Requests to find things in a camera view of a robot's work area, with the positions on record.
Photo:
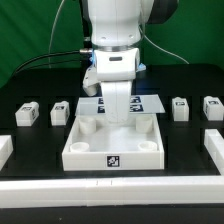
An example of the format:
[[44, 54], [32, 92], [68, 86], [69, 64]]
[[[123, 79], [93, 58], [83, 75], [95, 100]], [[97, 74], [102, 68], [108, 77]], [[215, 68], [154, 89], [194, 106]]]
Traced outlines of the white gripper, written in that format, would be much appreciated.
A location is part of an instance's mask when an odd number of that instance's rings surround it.
[[95, 50], [93, 64], [87, 69], [83, 89], [88, 96], [100, 85], [106, 118], [111, 123], [128, 120], [132, 82], [140, 63], [139, 49], [118, 52]]

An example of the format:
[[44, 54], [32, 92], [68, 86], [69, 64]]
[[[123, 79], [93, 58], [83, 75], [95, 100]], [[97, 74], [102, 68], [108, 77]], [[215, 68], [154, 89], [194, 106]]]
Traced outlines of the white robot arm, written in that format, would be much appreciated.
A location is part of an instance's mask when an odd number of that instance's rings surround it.
[[89, 96], [101, 92], [111, 123], [128, 120], [132, 82], [140, 65], [140, 27], [162, 24], [179, 0], [82, 0], [92, 25], [92, 65], [86, 70], [83, 89]]

